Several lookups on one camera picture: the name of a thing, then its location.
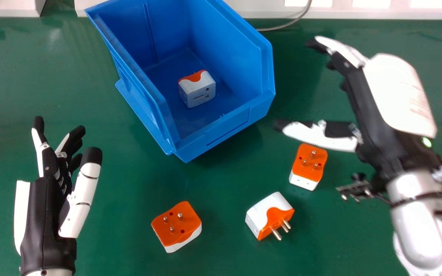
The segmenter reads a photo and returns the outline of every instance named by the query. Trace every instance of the orange and white adapter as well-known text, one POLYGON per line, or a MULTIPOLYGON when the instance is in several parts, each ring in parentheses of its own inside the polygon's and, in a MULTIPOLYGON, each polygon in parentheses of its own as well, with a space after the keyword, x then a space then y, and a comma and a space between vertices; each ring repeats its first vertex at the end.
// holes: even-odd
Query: orange and white adapter
POLYGON ((151 222, 151 227, 167 253, 179 250, 202 231, 200 218, 188 201, 182 201, 158 215, 151 222))
POLYGON ((216 82, 206 70, 200 70, 178 81, 180 99, 188 108, 194 108, 216 96, 216 82))
POLYGON ((289 174, 289 183, 313 191, 323 177, 327 159, 326 150, 301 144, 289 174))
POLYGON ((245 222, 259 241, 269 234, 273 234, 278 240, 281 240, 282 237, 277 229, 282 227, 284 232, 289 232, 291 229, 289 220, 293 214, 294 209, 289 202, 280 192, 275 192, 250 208, 247 211, 245 222))

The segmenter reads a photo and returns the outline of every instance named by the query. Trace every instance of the green table surface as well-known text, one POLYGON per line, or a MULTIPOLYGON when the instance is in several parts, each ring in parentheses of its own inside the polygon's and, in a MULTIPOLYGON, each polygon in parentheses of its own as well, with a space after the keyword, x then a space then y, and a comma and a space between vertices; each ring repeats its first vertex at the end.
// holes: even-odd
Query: green table surface
POLYGON ((42 18, 0 18, 0 276, 18 274, 15 182, 38 176, 30 138, 35 115, 46 120, 52 146, 83 124, 85 146, 103 149, 93 208, 78 239, 77 275, 406 275, 393 251, 388 207, 377 200, 345 203, 335 191, 349 184, 351 173, 370 173, 370 167, 353 154, 330 152, 314 192, 290 185, 299 143, 270 122, 354 119, 338 88, 342 77, 325 68, 327 57, 304 47, 314 35, 326 35, 367 56, 395 54, 416 68, 442 155, 442 21, 302 20, 266 33, 277 90, 268 115, 184 164, 162 152, 116 91, 109 51, 72 8, 49 1, 42 18), (282 241, 257 241, 245 213, 275 191, 296 209, 293 228, 282 241), (150 223, 182 200, 198 212, 202 234, 167 254, 150 223))

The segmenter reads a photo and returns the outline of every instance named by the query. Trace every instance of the wire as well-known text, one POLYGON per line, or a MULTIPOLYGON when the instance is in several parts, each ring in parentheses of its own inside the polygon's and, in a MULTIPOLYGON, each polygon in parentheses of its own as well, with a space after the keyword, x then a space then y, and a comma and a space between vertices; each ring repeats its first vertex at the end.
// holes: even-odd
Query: wire
POLYGON ((300 21, 300 19, 303 18, 303 16, 305 16, 305 15, 308 13, 308 11, 310 10, 310 7, 311 7, 311 5, 312 5, 312 1, 313 1, 313 0, 308 0, 308 3, 307 3, 307 5, 306 5, 306 7, 305 7, 305 10, 302 12, 302 14, 301 14, 300 16, 298 16, 297 18, 295 18, 293 21, 290 21, 290 22, 288 22, 288 23, 286 23, 286 24, 282 24, 282 25, 279 25, 279 26, 271 27, 271 28, 258 28, 257 30, 258 30, 258 31, 280 30, 280 29, 282 29, 282 28, 286 28, 286 27, 288 27, 288 26, 293 25, 293 24, 296 23, 297 21, 300 21))

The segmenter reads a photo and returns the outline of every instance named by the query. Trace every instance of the robotic hand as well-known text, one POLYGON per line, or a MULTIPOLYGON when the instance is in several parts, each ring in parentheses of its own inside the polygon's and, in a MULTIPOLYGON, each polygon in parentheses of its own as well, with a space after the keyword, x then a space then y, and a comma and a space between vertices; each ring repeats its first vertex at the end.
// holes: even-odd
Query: robotic hand
POLYGON ((68 133, 54 151, 44 136, 44 120, 35 117, 31 130, 39 178, 17 181, 14 239, 21 255, 21 276, 71 276, 75 272, 76 238, 95 195, 102 151, 81 148, 83 126, 68 133), (79 168, 76 183, 72 173, 79 168))
POLYGON ((442 160, 432 149, 435 125, 415 69, 396 56, 366 58, 353 47, 316 36, 308 46, 330 56, 327 68, 344 76, 358 127, 351 122, 275 125, 286 136, 355 152, 376 173, 354 174, 338 187, 342 199, 376 197, 391 207, 393 246, 411 276, 442 276, 442 160))

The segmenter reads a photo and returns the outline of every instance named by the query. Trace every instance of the blue storage bin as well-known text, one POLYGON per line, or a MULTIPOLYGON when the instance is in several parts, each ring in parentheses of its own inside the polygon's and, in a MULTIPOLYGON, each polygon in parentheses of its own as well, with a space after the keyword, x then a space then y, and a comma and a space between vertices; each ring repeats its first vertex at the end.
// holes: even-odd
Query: blue storage bin
POLYGON ((116 88, 166 154, 188 162, 267 114, 272 46, 222 0, 111 0, 86 14, 112 54, 116 88), (178 80, 202 69, 216 96, 187 108, 178 80))

